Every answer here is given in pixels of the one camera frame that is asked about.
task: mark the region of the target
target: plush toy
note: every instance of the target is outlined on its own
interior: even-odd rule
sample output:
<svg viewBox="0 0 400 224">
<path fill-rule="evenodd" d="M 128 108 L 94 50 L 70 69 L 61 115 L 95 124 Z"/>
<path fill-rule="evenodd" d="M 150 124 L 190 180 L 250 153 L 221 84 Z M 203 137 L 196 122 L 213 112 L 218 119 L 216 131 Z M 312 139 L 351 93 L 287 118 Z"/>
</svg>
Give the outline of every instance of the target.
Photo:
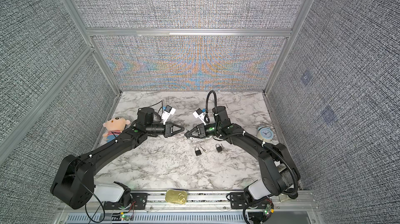
<svg viewBox="0 0 400 224">
<path fill-rule="evenodd" d="M 107 133 L 103 137 L 107 136 L 107 142 L 112 141 L 125 129 L 125 126 L 130 124 L 130 120 L 126 120 L 122 117 L 115 117 L 109 119 L 107 122 L 103 123 L 103 127 L 107 129 Z"/>
</svg>

